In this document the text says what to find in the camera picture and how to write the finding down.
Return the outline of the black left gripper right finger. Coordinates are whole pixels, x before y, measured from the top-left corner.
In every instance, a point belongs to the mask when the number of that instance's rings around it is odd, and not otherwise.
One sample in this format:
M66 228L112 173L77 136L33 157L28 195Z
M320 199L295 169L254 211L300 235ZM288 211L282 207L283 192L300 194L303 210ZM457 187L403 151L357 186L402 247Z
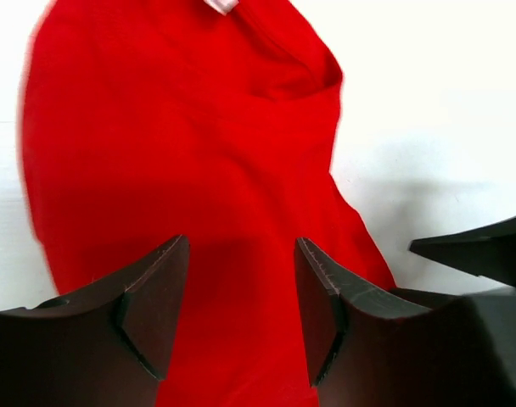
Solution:
M294 260L320 405L516 406L516 289L386 291L307 238Z

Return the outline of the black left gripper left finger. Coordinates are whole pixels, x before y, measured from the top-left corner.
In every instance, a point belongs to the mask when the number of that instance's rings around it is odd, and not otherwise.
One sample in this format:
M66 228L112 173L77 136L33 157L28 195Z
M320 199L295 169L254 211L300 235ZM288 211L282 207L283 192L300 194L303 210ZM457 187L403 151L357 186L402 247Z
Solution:
M0 311L0 406L152 406L170 365L189 243L36 308Z

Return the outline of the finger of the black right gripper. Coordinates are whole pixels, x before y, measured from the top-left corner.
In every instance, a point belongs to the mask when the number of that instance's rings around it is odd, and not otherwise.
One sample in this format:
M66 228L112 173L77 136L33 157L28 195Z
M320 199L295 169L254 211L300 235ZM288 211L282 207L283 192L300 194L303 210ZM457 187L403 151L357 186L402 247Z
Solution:
M469 231L415 239L409 251L516 288L516 216Z

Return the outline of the red t shirt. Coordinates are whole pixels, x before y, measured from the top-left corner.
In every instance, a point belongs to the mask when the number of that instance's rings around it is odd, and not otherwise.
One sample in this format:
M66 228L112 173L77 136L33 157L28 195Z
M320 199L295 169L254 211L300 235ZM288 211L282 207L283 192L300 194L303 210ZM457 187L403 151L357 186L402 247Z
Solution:
M343 74L288 1L57 1L20 122L35 234L67 293L183 234L160 406L315 406L294 279L308 237L395 282L330 173Z

